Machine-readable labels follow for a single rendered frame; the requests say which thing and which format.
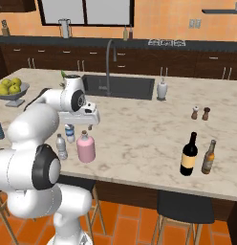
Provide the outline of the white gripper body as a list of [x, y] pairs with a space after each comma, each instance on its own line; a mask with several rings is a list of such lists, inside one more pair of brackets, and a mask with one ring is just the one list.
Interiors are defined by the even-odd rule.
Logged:
[[59, 112], [59, 119], [64, 124], [87, 124], [97, 125], [100, 122], [99, 113], [95, 110], [94, 113], [82, 114], [80, 112]]

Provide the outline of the blue-label plastic water bottle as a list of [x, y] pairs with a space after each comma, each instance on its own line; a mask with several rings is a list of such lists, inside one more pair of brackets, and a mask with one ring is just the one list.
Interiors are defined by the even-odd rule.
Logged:
[[71, 144], [75, 141], [75, 128], [72, 124], [65, 125], [67, 141]]

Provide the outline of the clear plastic water bottle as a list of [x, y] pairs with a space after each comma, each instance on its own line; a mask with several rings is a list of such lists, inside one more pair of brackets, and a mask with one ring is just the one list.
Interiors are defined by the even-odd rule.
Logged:
[[66, 143], [65, 143], [64, 138], [60, 134], [57, 135], [55, 144], [56, 144], [56, 148], [58, 151], [59, 159], [60, 160], [66, 160], [68, 158]]

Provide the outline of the dark sink basin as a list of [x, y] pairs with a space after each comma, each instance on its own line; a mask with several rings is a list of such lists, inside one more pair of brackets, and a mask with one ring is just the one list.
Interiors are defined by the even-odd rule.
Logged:
[[107, 82], [113, 98], [152, 100], [155, 80], [153, 78], [109, 77], [84, 75], [82, 77], [85, 94], [107, 96]]

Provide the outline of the grey curved tap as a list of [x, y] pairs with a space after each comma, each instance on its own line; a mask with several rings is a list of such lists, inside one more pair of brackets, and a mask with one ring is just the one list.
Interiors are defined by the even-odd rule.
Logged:
[[113, 39], [110, 39], [107, 44], [106, 48], [106, 87], [107, 87], [107, 92], [106, 95], [107, 97], [111, 96], [111, 88], [110, 88], [110, 66], [109, 66], [109, 60], [110, 60], [110, 48], [113, 48], [113, 61], [117, 62], [117, 47], [115, 44], [115, 41]]

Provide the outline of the black seat wooden stool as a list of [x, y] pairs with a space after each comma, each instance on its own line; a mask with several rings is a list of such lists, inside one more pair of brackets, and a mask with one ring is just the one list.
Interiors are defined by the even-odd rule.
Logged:
[[214, 222], [212, 202], [209, 197], [159, 190], [157, 195], [157, 222], [151, 245], [162, 245], [164, 228], [168, 221], [180, 223], [188, 228], [185, 245], [199, 245], [204, 224]]
[[98, 216], [99, 218], [102, 232], [106, 234], [106, 228], [103, 220], [103, 215], [101, 212], [101, 206], [97, 196], [96, 181], [91, 179], [80, 178], [80, 177], [61, 175], [58, 179], [58, 183], [81, 187], [91, 192], [93, 198], [92, 206], [88, 211], [88, 213], [85, 215], [88, 236], [90, 236], [91, 239], [94, 239], [93, 225], [96, 216]]
[[0, 218], [2, 219], [3, 223], [5, 224], [7, 231], [9, 232], [11, 239], [14, 243], [14, 245], [19, 245], [13, 231], [11, 228], [11, 225], [7, 219], [7, 217], [10, 215], [10, 212], [8, 211], [7, 208], [7, 202], [3, 201], [1, 196], [0, 196]]

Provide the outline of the white soap dispenser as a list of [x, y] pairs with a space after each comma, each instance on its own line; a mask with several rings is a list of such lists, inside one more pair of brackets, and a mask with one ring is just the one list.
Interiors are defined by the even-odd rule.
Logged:
[[164, 81], [164, 78], [161, 78], [161, 81], [157, 85], [157, 99], [165, 100], [167, 93], [167, 83]]

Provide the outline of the dark wood cupboard run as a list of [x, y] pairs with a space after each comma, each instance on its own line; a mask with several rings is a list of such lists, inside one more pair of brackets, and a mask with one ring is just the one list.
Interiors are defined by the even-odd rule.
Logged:
[[[106, 48], [0, 44], [6, 72], [21, 68], [106, 72]], [[237, 80], [237, 53], [110, 48], [110, 73]]]

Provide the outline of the grey jug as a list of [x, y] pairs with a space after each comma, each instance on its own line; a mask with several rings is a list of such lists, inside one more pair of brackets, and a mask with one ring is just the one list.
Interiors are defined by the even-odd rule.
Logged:
[[71, 37], [71, 29], [70, 24], [71, 20], [67, 18], [62, 18], [58, 20], [60, 34], [63, 38], [70, 38]]

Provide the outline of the black wine bottle yellow label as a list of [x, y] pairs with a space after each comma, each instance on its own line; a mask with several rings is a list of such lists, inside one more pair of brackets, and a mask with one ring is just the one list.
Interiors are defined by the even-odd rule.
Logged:
[[189, 143], [183, 147], [180, 173], [184, 176], [190, 176], [195, 166], [195, 159], [198, 154], [196, 147], [197, 133], [192, 132]]

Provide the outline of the hob with grey rings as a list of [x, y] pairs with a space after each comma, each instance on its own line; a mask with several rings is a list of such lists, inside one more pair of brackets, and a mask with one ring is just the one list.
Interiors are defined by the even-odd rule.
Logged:
[[185, 40], [181, 39], [149, 39], [148, 46], [162, 46], [162, 47], [185, 47]]

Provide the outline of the brown knife block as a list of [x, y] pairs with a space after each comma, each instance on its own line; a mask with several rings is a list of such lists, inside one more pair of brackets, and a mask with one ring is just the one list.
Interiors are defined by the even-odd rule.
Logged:
[[7, 21], [5, 19], [3, 19], [1, 21], [1, 23], [2, 23], [2, 34], [3, 34], [3, 36], [10, 36], [11, 33], [10, 33], [10, 29], [8, 27]]

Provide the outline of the brown glass beer bottle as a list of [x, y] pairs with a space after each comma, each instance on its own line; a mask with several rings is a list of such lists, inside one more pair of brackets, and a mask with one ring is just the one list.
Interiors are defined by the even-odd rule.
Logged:
[[209, 146], [208, 151], [205, 153], [205, 157], [204, 157], [204, 161], [203, 161], [203, 165], [202, 165], [202, 173], [203, 174], [208, 174], [211, 171], [213, 161], [215, 158], [215, 154], [214, 154], [215, 145], [216, 145], [216, 141], [212, 140], [210, 142], [210, 146]]

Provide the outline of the dark wood wall cupboard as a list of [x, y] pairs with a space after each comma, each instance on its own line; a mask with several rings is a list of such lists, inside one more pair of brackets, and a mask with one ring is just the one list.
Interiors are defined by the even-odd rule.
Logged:
[[35, 11], [34, 0], [0, 0], [0, 12]]

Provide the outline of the dark wall shelf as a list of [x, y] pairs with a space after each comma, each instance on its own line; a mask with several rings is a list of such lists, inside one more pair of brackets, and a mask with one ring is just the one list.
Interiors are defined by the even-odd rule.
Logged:
[[236, 10], [204, 10], [202, 9], [202, 13], [204, 14], [237, 14]]

